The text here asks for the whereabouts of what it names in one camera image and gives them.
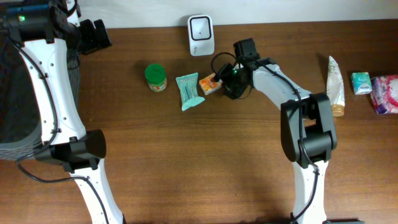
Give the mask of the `orange tissue pack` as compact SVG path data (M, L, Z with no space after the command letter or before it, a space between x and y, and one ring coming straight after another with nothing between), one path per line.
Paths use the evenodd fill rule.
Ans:
M218 80L217 82L214 80L215 73L208 75L207 77L201 79L199 81L199 86L204 92L205 95L209 95L222 87L223 81Z

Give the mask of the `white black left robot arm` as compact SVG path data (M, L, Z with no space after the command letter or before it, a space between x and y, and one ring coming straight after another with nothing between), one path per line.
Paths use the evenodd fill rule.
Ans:
M41 143L16 159L60 165L83 196L93 223L124 223L109 186L104 133L78 114L68 60L111 46L101 19L81 19L76 1L2 1L1 31L22 57L39 109Z

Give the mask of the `green lid glass jar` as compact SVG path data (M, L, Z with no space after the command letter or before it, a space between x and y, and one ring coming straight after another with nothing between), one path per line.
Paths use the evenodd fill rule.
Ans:
M145 78L152 91L164 91L167 87L167 77L163 66L151 64L145 69Z

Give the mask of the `purple red snack bag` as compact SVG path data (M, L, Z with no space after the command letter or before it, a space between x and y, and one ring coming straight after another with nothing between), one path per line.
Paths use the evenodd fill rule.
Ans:
M377 114L397 114L397 75L371 79L371 100Z

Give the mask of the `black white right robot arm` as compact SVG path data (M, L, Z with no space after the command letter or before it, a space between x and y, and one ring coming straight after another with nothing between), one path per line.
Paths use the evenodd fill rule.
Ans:
M237 41L234 63L216 72L224 95L240 99L247 87L268 97L280 111L280 140L294 170L295 202L291 223L326 223L325 174L336 148L329 97L311 93L287 77L271 58L261 58L253 39Z

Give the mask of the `teal wet wipes pack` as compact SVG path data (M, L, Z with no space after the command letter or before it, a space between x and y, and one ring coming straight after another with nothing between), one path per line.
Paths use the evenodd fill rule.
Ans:
M175 80L180 90L182 111L186 111L205 101L204 97L199 96L197 92L198 73L177 77Z

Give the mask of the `white gold cap tube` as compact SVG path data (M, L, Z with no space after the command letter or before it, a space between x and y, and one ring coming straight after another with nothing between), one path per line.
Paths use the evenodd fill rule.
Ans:
M345 113L345 88L343 76L339 65L332 56L329 56L328 61L326 94L330 99L333 116L343 116Z

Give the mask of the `teal white tissue pack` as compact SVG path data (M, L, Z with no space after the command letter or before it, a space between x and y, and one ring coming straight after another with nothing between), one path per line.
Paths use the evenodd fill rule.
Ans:
M351 82L355 95L366 95L373 90L368 72L352 73Z

